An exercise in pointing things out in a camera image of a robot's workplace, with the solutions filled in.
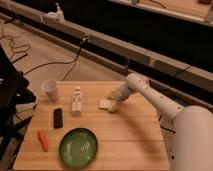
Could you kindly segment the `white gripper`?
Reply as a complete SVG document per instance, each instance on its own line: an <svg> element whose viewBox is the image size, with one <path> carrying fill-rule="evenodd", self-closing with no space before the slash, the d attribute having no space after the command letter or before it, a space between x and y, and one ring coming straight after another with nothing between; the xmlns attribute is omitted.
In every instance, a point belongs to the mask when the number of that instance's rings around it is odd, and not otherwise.
<svg viewBox="0 0 213 171"><path fill-rule="evenodd" d="M118 110L119 106L126 100L126 97L123 96L120 91L114 90L107 96L107 99L110 101L108 112L114 113Z"/></svg>

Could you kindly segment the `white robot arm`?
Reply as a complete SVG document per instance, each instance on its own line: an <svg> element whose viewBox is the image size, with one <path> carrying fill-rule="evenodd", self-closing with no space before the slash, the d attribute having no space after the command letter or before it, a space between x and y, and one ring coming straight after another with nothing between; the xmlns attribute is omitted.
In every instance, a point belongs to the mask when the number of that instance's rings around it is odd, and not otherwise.
<svg viewBox="0 0 213 171"><path fill-rule="evenodd" d="M198 106L182 106L149 85L143 75L131 73L108 98L112 112L132 94L143 95L173 124L172 170L213 171L213 113Z"/></svg>

